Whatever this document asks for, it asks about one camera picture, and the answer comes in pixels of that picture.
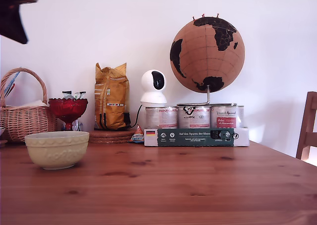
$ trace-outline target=cardboard box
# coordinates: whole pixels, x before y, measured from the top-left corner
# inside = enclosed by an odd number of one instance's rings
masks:
[[[248,128],[145,129],[147,147],[248,147]]]

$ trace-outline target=cork globe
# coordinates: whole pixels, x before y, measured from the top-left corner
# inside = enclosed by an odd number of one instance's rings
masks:
[[[174,75],[196,92],[221,90],[239,75],[245,57],[238,30],[218,17],[202,17],[186,24],[174,38],[170,61]]]

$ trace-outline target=metal can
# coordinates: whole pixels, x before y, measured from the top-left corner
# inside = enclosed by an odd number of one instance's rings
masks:
[[[212,128],[242,128],[244,127],[244,106],[212,106]]]
[[[178,106],[179,128],[210,128],[210,106]]]
[[[145,108],[145,129],[176,129],[177,107]]]

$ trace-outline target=red glass bowl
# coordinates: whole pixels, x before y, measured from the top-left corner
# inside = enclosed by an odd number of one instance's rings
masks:
[[[50,109],[55,117],[66,123],[66,131],[72,131],[72,122],[86,111],[87,99],[49,99]]]

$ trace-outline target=security camera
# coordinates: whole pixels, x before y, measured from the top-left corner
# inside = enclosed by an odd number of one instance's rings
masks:
[[[164,107],[167,100],[162,93],[166,87],[166,78],[159,70],[148,70],[141,78],[145,91],[141,98],[144,107]]]

